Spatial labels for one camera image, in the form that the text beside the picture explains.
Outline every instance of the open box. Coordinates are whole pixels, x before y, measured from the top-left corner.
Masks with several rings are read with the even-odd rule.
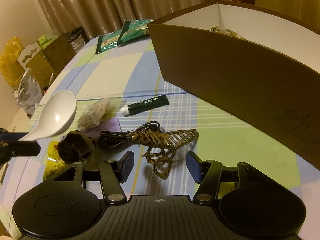
[[[210,31],[217,25],[247,40]],[[172,13],[148,28],[164,80],[320,169],[319,30],[268,9],[220,0]]]

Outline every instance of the silver screw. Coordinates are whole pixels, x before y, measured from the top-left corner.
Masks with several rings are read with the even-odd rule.
[[[211,198],[212,197],[206,193],[200,193],[200,194],[196,195],[196,199],[201,202],[207,202],[207,201],[211,200]]]
[[[119,193],[113,193],[108,196],[108,199],[110,199],[112,202],[119,202],[123,200],[123,198],[123,195]]]

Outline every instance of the white plastic bag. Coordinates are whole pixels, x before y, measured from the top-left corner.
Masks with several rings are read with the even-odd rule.
[[[44,91],[31,75],[31,69],[27,68],[21,78],[18,90],[14,93],[18,106],[23,108],[27,114],[33,115],[43,95]]]
[[[104,98],[93,103],[79,117],[77,130],[83,132],[97,127],[102,121],[114,117],[124,103],[122,98]]]

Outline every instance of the ribbed black surface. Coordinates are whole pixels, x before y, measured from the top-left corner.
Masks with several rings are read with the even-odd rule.
[[[24,236],[22,240],[31,239]],[[132,196],[127,204],[107,208],[84,233],[85,240],[246,240],[227,229],[210,207],[194,205],[188,196]]]

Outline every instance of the white tube cap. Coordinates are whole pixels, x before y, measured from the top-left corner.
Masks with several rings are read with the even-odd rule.
[[[129,109],[128,109],[128,106],[124,106],[120,109],[120,113],[123,114],[123,115],[129,115]]]

